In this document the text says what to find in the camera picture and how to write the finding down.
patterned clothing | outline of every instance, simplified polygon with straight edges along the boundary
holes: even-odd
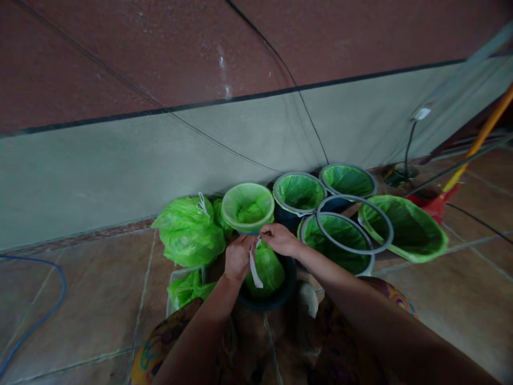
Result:
[[[360,279],[417,318],[413,305],[391,284],[372,277],[360,277]],[[194,299],[153,330],[134,359],[130,375],[131,385],[152,383],[162,362],[202,303],[201,298]],[[319,305],[315,322],[323,344],[317,363],[308,376],[308,383],[398,383],[393,372],[370,353],[356,330],[328,298]],[[233,338],[233,327],[230,327],[223,336],[216,356],[217,371],[213,378],[214,383],[246,383],[231,364],[230,346]]]

green plastic bag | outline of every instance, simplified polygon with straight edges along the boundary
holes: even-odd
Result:
[[[268,188],[256,183],[232,187],[223,198],[225,221],[241,233],[258,232],[274,220],[274,199]]]
[[[200,197],[188,196],[170,202],[157,217],[151,228],[164,230],[199,229],[214,223],[214,209],[210,201],[205,198],[205,208],[208,215],[198,209]]]
[[[352,249],[369,250],[362,233],[349,222],[330,215],[322,215],[321,220],[324,229],[339,243]],[[369,255],[351,253],[335,245],[322,233],[315,217],[303,226],[306,226],[305,243],[351,274],[360,274],[369,266]]]
[[[376,186],[372,177],[353,166],[333,165],[326,167],[321,177],[338,194],[367,197],[374,192]]]
[[[180,309],[197,297],[206,300],[217,282],[204,286],[201,285],[199,270],[189,274],[185,278],[177,279],[167,287],[167,292],[172,301],[173,308]]]
[[[199,196],[182,197],[169,203],[151,225],[160,229],[164,256],[180,266],[208,266],[226,247],[223,230],[214,223],[214,209],[203,199],[206,213]]]
[[[216,225],[178,231],[160,230],[164,256],[180,266],[210,265],[226,248],[223,230]]]
[[[255,266],[263,288],[255,286],[253,276],[249,274],[244,284],[255,298],[269,297],[285,281],[285,269],[271,247],[261,242],[255,250]]]
[[[282,178],[276,186],[276,192],[286,205],[300,210],[316,209],[325,198],[322,185],[301,174]]]
[[[369,199],[378,206],[392,222],[394,240],[388,248],[413,263],[424,263],[442,255],[449,238],[440,226],[408,199],[379,195]],[[364,205],[358,214],[365,230],[376,242],[383,244],[387,234],[386,222],[379,213]]]
[[[223,200],[222,199],[216,199],[214,201],[214,204],[212,205],[214,207],[214,222],[216,225],[221,227],[223,229],[223,234],[225,238],[228,238],[233,232],[234,228],[231,227],[223,217],[222,213],[222,206]]]

electrical cable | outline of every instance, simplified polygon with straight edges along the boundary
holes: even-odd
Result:
[[[306,103],[305,103],[305,100],[303,99],[303,95],[301,94],[301,91],[299,90],[299,86],[298,86],[294,76],[292,75],[292,72],[290,71],[289,67],[287,66],[285,61],[282,59],[282,57],[280,56],[278,51],[276,51],[276,49],[273,47],[273,45],[271,43],[269,43],[269,41],[266,39],[266,37],[264,35],[262,35],[262,33],[247,18],[247,16],[231,0],[226,0],[226,1],[232,7],[232,9],[251,27],[251,29],[254,30],[262,38],[262,40],[269,46],[269,48],[271,48],[271,50],[278,57],[279,61],[282,62],[283,66],[285,67],[285,69],[289,73],[290,79],[292,79],[292,83],[294,83],[294,86],[296,87],[296,90],[298,91],[298,94],[299,94],[299,97],[301,98],[303,106],[305,107],[305,111],[306,111],[306,114],[308,115],[308,119],[310,120],[310,124],[312,124],[312,127],[313,127],[313,129],[315,131],[315,135],[317,135],[317,139],[319,140],[319,144],[321,145],[322,152],[323,152],[324,157],[326,159],[326,164],[330,164],[330,162],[328,161],[328,155],[326,155],[326,151],[324,149],[324,146],[322,145],[322,141],[321,141],[321,137],[319,136],[319,132],[317,131],[317,128],[315,128],[315,124],[314,124],[314,122],[312,120],[312,117],[310,116],[310,112],[308,111],[308,108],[306,107]]]
[[[123,75],[121,75],[119,72],[117,72],[112,67],[108,66],[108,64],[104,63],[101,59],[96,57],[93,53],[91,53],[86,47],[81,45],[79,42],[74,40],[71,36],[67,35],[63,30],[61,30],[58,26],[54,25],[50,21],[46,20],[45,17],[41,16],[39,13],[34,11],[32,8],[30,8],[28,5],[23,3],[20,0],[14,0],[16,4],[18,4],[21,8],[23,8],[26,12],[30,13],[32,16],[34,16],[37,20],[39,20],[41,23],[45,24],[46,26],[50,27],[54,32],[59,34],[61,37],[63,37],[67,42],[69,42],[71,45],[73,45],[75,48],[77,48],[79,51],[81,51],[85,56],[87,56],[90,60],[94,61],[96,64],[98,64],[100,67],[102,67],[105,71],[110,73],[110,75],[114,76],[116,79],[127,85],[129,88],[131,88],[133,91],[138,93],[139,95],[143,96],[145,99],[156,105],[157,107],[164,110],[166,113],[169,113],[170,115],[174,116],[179,121],[183,122],[185,125],[188,126],[189,129],[192,129],[193,131],[197,132],[201,136],[207,138],[211,142],[219,145],[220,147],[224,148],[225,150],[231,152],[235,156],[245,159],[253,164],[256,164],[257,166],[264,167],[268,170],[277,172],[277,173],[283,173],[283,171],[275,170],[272,167],[268,167],[264,164],[261,164],[251,158],[248,158],[247,156],[242,155],[241,153],[229,148],[228,146],[224,145],[223,143],[219,142],[218,140],[214,139],[210,135],[207,135],[203,131],[201,131],[199,128],[195,127],[194,125],[190,124],[186,120],[182,119],[179,115],[174,113],[171,109],[165,107],[162,105],[158,100],[156,100],[153,96],[148,94],[147,92],[143,91],[141,88],[133,84],[130,80],[126,79]]]
[[[12,358],[14,357],[14,354],[16,353],[18,348],[21,346],[21,344],[29,337],[29,335],[35,329],[37,329],[39,327],[39,325],[41,325],[49,316],[51,316],[53,314],[53,312],[60,306],[61,302],[63,301],[64,295],[66,294],[67,285],[66,285],[66,277],[64,277],[63,270],[58,265],[56,265],[53,262],[50,262],[50,261],[47,261],[47,260],[44,260],[44,259],[39,259],[39,258],[15,257],[15,256],[7,256],[7,255],[0,255],[0,258],[16,259],[16,260],[27,260],[27,261],[39,262],[39,263],[44,263],[44,264],[53,266],[53,267],[55,267],[57,269],[57,272],[60,274],[60,277],[61,277],[61,279],[63,281],[63,290],[62,290],[62,292],[60,294],[59,301],[57,301],[55,306],[52,307],[52,309],[43,318],[41,318],[33,327],[31,327],[25,334],[23,334],[23,336],[16,343],[14,348],[9,353],[9,355],[8,355],[7,359],[5,360],[4,364],[2,365],[2,368],[0,368],[0,379],[1,379],[4,376],[5,371],[7,370],[7,367],[11,363]]]
[[[425,181],[424,183],[421,183],[419,186],[417,186],[416,188],[414,188],[412,191],[410,191],[409,193],[407,193],[406,195],[404,195],[403,198],[406,198],[406,197],[409,197],[410,195],[416,193],[417,191],[423,189],[424,187],[426,187],[427,185],[435,182],[435,180],[441,178],[442,176],[444,176],[445,174],[447,173],[450,173],[451,171],[453,170],[456,170],[457,168],[463,166],[464,164],[468,163],[468,162],[471,162],[477,158],[479,158],[480,156],[483,156],[484,154],[486,154],[487,152],[489,151],[492,151],[494,148],[502,145],[502,144],[506,144],[507,142],[509,142],[510,140],[513,140],[513,132],[510,133],[509,135],[506,135],[504,136],[503,138],[501,138],[500,140],[498,140],[497,142],[495,143],[492,143],[490,144],[488,147],[482,149],[481,151],[479,152],[476,152],[474,155],[472,155],[471,157],[468,157],[468,158],[465,158],[463,159],[462,161],[459,161],[458,163],[454,164],[453,166],[449,167],[448,169],[438,173],[437,175],[433,176],[432,178],[428,179],[427,181]]]
[[[409,179],[409,173],[408,173],[408,152],[410,151],[410,145],[411,140],[413,139],[413,132],[415,131],[415,126],[417,125],[418,120],[415,120],[413,122],[413,126],[411,127],[410,131],[410,139],[408,139],[408,144],[406,146],[406,152],[405,152],[405,177]]]
[[[454,209],[457,209],[459,211],[461,211],[463,214],[466,214],[468,215],[469,217],[471,217],[473,220],[475,220],[476,222],[482,224],[483,226],[487,227],[488,229],[490,229],[491,231],[493,231],[495,234],[497,234],[498,236],[500,236],[501,238],[505,239],[506,241],[508,241],[509,243],[513,244],[513,241],[506,237],[504,234],[502,234],[500,231],[498,231],[497,229],[493,228],[492,226],[490,226],[488,223],[480,220],[479,218],[475,217],[474,215],[472,215],[471,213],[469,213],[468,211],[465,211],[463,210],[461,207],[458,207],[452,203],[449,203],[449,202],[446,202],[446,205],[447,206],[450,206]]]

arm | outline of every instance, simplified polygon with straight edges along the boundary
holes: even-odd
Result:
[[[249,272],[254,236],[241,235],[226,249],[224,274],[162,363],[153,385],[207,384],[242,282]]]
[[[316,250],[284,226],[263,227],[262,240],[300,261],[374,354],[407,383],[497,383],[486,371],[371,286]]]

white drawstring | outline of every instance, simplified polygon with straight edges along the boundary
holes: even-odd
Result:
[[[208,214],[207,212],[207,207],[205,206],[205,197],[203,196],[202,193],[198,193],[199,195],[199,202],[196,203],[196,208],[199,210],[199,211],[203,211],[205,214],[207,214],[207,216],[210,218],[210,215]]]
[[[262,242],[262,239],[260,239],[260,235],[256,239],[258,241],[256,243],[256,246],[254,247],[254,252],[253,252],[253,245],[251,245],[251,247],[250,247],[250,269],[251,269],[251,275],[253,276],[253,282],[254,282],[255,286],[259,289],[263,289],[263,283],[260,280],[260,278],[258,277],[257,267],[255,264],[255,257],[254,257],[256,255],[257,247]]]

